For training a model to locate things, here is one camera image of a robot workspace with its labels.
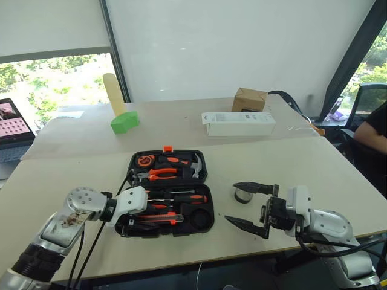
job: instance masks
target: laptop keyboard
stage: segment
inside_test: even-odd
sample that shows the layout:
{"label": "laptop keyboard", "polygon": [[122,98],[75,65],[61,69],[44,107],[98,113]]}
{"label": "laptop keyboard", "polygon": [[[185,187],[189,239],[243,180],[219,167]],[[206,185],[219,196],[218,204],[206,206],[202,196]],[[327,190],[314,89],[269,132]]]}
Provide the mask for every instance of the laptop keyboard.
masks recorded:
{"label": "laptop keyboard", "polygon": [[20,160],[30,146],[6,148],[0,150],[0,163]]}

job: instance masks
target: brown cardboard box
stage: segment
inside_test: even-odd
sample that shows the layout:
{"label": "brown cardboard box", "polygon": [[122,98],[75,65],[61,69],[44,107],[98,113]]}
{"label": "brown cardboard box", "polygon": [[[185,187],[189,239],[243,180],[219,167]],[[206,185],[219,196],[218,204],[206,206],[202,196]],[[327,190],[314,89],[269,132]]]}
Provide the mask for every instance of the brown cardboard box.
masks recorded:
{"label": "brown cardboard box", "polygon": [[262,112],[267,92],[239,88],[235,94],[232,112]]}

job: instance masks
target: green block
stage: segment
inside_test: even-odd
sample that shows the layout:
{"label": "green block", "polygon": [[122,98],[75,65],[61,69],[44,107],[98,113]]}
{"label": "green block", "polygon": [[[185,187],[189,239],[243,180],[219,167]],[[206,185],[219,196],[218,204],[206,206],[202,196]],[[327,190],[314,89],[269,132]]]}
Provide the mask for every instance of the green block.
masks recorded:
{"label": "green block", "polygon": [[114,118],[110,123],[110,126],[112,127],[115,134],[124,134],[130,128],[138,126],[138,124],[140,124],[140,121],[138,120],[137,112],[133,111],[123,113]]}

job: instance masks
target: black shirt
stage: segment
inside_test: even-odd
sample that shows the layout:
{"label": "black shirt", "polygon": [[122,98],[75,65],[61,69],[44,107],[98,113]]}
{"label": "black shirt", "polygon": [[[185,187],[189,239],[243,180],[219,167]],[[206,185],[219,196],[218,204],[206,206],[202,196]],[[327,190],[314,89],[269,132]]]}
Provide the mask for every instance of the black shirt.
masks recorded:
{"label": "black shirt", "polygon": [[387,102],[372,112],[366,119],[366,122],[370,124],[379,135],[387,137]]}

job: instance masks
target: white box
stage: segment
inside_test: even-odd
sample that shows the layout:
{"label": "white box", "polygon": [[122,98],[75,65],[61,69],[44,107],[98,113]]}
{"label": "white box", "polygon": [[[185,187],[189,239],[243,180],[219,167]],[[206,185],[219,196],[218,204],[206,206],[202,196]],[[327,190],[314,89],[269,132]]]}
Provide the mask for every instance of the white box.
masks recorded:
{"label": "white box", "polygon": [[269,112],[205,112],[201,121],[209,136],[269,136],[276,126]]}

